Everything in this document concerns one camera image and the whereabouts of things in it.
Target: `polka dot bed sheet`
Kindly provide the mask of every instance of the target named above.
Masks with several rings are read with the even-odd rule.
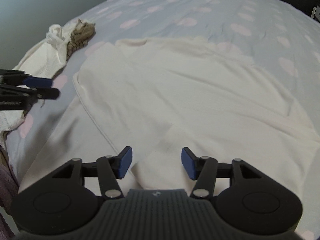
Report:
[[[320,132],[320,25],[279,0],[107,0],[80,16],[96,23],[96,35],[77,51],[54,81],[56,101],[38,102],[7,139],[10,166],[21,181],[76,96],[72,77],[106,42],[144,37],[203,36],[219,50],[246,55],[294,95]],[[311,167],[304,196],[302,237],[320,235],[317,163]]]

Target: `bed sheet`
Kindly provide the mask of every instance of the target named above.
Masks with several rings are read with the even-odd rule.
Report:
[[[75,98],[72,76],[97,48],[124,38],[203,36],[221,51],[250,56],[297,98],[320,132],[320,26],[289,4],[279,0],[108,0],[80,18],[95,22],[97,33],[87,48],[71,57],[65,71],[55,80],[61,97],[46,101],[43,107],[42,102],[34,105],[25,123],[8,136],[10,165],[20,182],[39,153],[47,149],[45,143]],[[83,125],[72,132],[81,138],[88,127]],[[88,136],[85,143],[90,145],[91,140]],[[83,143],[77,139],[68,141],[69,146],[75,144],[73,149],[78,144],[79,152]],[[54,155],[59,146],[53,144],[50,148]],[[104,148],[96,151],[99,149],[99,156],[104,155]],[[320,206],[316,205],[319,155],[305,186],[307,217],[299,224],[301,232],[307,231],[306,239],[320,235]]]

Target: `wall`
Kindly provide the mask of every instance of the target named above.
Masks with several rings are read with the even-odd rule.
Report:
[[[105,0],[0,0],[0,68],[12,69],[45,38],[48,27],[84,13]]]

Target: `white object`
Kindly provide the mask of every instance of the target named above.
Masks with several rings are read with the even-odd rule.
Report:
[[[67,44],[77,24],[73,21],[64,27],[51,25],[46,38],[33,46],[13,69],[35,77],[52,78],[67,64]],[[0,144],[3,148],[6,148],[3,132],[16,129],[23,121],[23,110],[0,111]]]
[[[180,161],[189,147],[246,160],[302,198],[320,138],[297,100],[249,57],[202,38],[121,40],[84,62],[74,84],[115,152],[134,149],[143,188],[190,192]]]

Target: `purple towel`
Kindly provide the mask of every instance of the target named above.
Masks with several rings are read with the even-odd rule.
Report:
[[[18,194],[18,186],[14,182],[10,171],[0,164],[0,206],[10,215],[10,205],[12,199]],[[14,234],[0,214],[0,240],[8,240]]]

